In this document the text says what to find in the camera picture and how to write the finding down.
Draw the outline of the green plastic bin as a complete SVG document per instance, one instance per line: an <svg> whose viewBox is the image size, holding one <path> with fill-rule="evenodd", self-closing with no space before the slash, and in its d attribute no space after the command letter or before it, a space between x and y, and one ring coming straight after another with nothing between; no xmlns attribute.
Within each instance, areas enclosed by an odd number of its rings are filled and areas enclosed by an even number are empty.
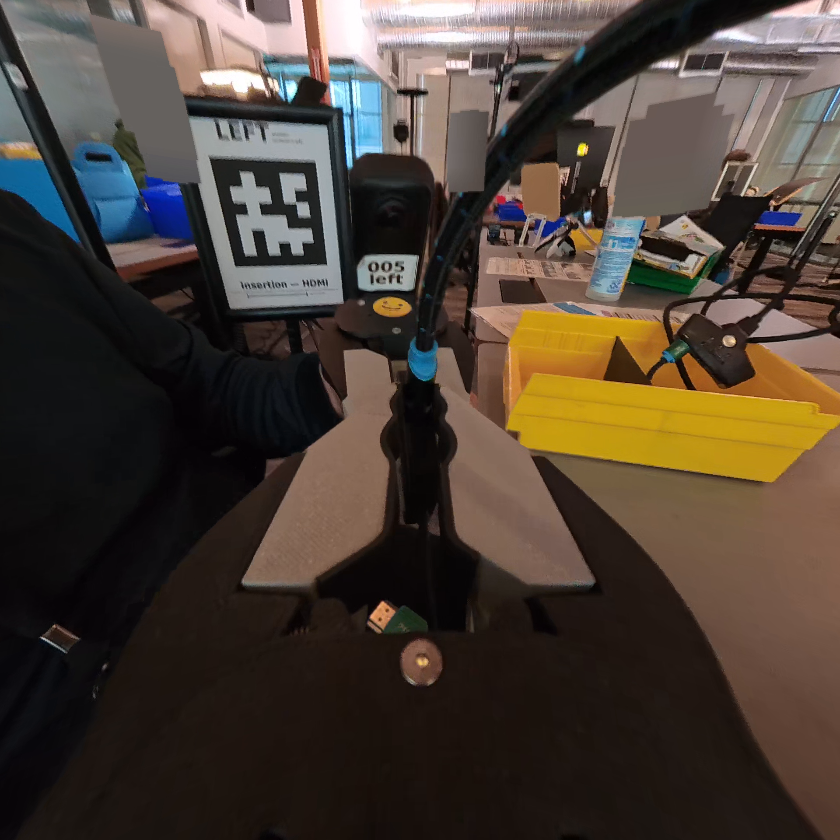
<svg viewBox="0 0 840 840"><path fill-rule="evenodd" d="M683 214L640 236L626 282L672 292L692 292L716 267L724 246Z"/></svg>

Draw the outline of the metal hdmi port hub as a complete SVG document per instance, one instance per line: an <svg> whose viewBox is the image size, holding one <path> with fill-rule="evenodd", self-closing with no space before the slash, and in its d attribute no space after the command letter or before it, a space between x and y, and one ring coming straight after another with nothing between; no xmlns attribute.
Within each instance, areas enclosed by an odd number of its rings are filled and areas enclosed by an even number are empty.
<svg viewBox="0 0 840 840"><path fill-rule="evenodd" d="M727 390L755 376L748 352L751 344L793 342L823 335L838 337L838 301L797 292L795 289L800 273L796 269L780 267L781 287L774 292L736 290L741 285L749 288L753 278L767 277L769 274L768 269L748 270L740 278L720 286L710 295L683 297L669 302L661 315L668 347L646 372L646 382L652 384L660 369L673 364L686 389L695 391L696 386L683 361L684 357L689 356L719 388ZM712 305L732 300L760 300L763 304L761 309L736 322L720 325L708 318L707 313ZM789 300L828 307L826 326L755 338L754 334L762 326L763 320L772 312L780 312Z"/></svg>

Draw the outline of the blue white wipes canister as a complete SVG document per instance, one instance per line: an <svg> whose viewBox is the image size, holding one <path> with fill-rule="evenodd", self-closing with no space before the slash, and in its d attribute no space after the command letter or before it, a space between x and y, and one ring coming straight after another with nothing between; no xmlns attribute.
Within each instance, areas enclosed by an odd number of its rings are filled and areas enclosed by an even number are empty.
<svg viewBox="0 0 840 840"><path fill-rule="evenodd" d="M646 217L610 217L597 246L585 296L593 301L615 302L623 294Z"/></svg>

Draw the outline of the tan board on stand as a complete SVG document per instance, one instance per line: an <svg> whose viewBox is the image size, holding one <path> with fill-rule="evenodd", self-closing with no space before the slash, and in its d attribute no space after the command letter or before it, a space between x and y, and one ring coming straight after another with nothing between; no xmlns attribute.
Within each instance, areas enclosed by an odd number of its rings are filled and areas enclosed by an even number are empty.
<svg viewBox="0 0 840 840"><path fill-rule="evenodd" d="M521 202L526 217L556 221L561 216L562 185L556 162L525 164L521 168Z"/></svg>

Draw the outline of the wooden post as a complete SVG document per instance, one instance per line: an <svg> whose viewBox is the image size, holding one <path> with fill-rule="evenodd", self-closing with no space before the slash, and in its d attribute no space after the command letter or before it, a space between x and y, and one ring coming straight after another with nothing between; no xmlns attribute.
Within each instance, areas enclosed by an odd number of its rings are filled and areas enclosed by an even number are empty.
<svg viewBox="0 0 840 840"><path fill-rule="evenodd" d="M330 106L332 103L329 88L329 56L322 1L302 1L301 7L308 50L309 76L320 85L321 103Z"/></svg>

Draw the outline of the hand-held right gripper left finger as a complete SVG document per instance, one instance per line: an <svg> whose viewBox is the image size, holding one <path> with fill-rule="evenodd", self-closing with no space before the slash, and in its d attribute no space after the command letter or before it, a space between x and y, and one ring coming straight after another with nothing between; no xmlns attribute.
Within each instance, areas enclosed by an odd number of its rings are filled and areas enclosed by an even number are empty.
<svg viewBox="0 0 840 840"><path fill-rule="evenodd" d="M351 395L347 416L308 448L241 585L314 594L385 528L391 468L382 433L394 387Z"/></svg>

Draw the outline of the glass window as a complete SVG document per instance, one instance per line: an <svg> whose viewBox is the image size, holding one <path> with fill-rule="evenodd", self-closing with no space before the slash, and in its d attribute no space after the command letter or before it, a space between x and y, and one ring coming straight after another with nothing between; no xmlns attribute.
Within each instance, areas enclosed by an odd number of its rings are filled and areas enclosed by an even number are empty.
<svg viewBox="0 0 840 840"><path fill-rule="evenodd" d="M351 59L329 64L332 106L343 113L344 154L348 169L367 154L386 151L383 83Z"/></svg>

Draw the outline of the yellow plastic bin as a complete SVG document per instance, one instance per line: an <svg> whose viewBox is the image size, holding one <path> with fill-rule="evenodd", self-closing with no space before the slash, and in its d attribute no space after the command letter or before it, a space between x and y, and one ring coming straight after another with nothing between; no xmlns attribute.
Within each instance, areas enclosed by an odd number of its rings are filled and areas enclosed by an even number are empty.
<svg viewBox="0 0 840 840"><path fill-rule="evenodd" d="M755 377L718 388L693 360L653 384L607 381L616 339L644 371L666 347L658 322L525 311L508 342L507 430L535 452L776 481L838 427L839 395L760 345Z"/></svg>

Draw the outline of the black tv screen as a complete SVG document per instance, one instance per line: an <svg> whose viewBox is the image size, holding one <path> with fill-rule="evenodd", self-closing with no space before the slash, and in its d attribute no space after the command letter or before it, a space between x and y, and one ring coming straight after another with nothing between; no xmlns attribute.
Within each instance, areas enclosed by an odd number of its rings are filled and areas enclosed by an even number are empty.
<svg viewBox="0 0 840 840"><path fill-rule="evenodd" d="M614 133L614 126L596 126L591 121L573 122L558 129L556 161L568 171L568 193L591 191L601 185Z"/></svg>

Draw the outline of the silver ventilation duct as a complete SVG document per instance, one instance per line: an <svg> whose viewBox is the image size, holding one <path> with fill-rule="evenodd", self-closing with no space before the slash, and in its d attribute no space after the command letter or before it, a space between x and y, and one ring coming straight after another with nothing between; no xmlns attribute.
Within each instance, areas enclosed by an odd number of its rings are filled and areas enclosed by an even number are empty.
<svg viewBox="0 0 840 840"><path fill-rule="evenodd" d="M362 17L379 48L567 49L591 37L635 2L363 2ZM803 2L691 36L706 49L838 51L838 2Z"/></svg>

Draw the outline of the person's left forearm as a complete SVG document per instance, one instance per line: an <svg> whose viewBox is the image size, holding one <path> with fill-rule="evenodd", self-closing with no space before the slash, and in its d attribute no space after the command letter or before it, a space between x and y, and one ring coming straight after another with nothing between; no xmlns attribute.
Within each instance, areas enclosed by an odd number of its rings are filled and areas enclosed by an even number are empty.
<svg viewBox="0 0 840 840"><path fill-rule="evenodd" d="M178 417L206 441L241 446L269 458L294 455L343 420L340 395L315 353L283 360L214 348L193 328L190 342L167 370Z"/></svg>

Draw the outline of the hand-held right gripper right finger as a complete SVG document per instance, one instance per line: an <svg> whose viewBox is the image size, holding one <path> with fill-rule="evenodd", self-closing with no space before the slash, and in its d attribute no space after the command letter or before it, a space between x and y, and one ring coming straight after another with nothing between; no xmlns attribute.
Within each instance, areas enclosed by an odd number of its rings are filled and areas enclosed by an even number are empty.
<svg viewBox="0 0 840 840"><path fill-rule="evenodd" d="M477 557L478 592L586 592L595 578L529 451L442 387L455 539Z"/></svg>

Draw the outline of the wooden edged table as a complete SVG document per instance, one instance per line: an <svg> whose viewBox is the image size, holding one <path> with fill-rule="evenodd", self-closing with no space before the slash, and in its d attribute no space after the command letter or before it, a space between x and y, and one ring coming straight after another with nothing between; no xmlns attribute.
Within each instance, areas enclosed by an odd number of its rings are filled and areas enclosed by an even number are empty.
<svg viewBox="0 0 840 840"><path fill-rule="evenodd" d="M198 261L194 243L182 239L155 236L109 244L107 248L115 270L126 281Z"/></svg>

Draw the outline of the black light stand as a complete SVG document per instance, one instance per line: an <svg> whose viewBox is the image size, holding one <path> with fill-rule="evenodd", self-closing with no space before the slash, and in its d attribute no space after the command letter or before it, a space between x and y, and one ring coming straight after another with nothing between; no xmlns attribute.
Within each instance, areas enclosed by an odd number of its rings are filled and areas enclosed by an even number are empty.
<svg viewBox="0 0 840 840"><path fill-rule="evenodd" d="M428 90L424 87L401 87L397 89L396 93L400 98L407 100L408 117L407 121L397 121L394 127L394 136L400 144L407 142L408 153L411 156L415 156L417 147L418 103L427 97Z"/></svg>

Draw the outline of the printed sheet in plastic sleeve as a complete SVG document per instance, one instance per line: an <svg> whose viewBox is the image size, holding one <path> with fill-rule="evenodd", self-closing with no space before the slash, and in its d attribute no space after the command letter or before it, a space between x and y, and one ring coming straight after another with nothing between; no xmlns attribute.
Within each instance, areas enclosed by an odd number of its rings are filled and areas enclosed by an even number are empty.
<svg viewBox="0 0 840 840"><path fill-rule="evenodd" d="M486 272L499 277L566 280L587 284L592 276L592 267L576 262L490 257L486 263Z"/></svg>

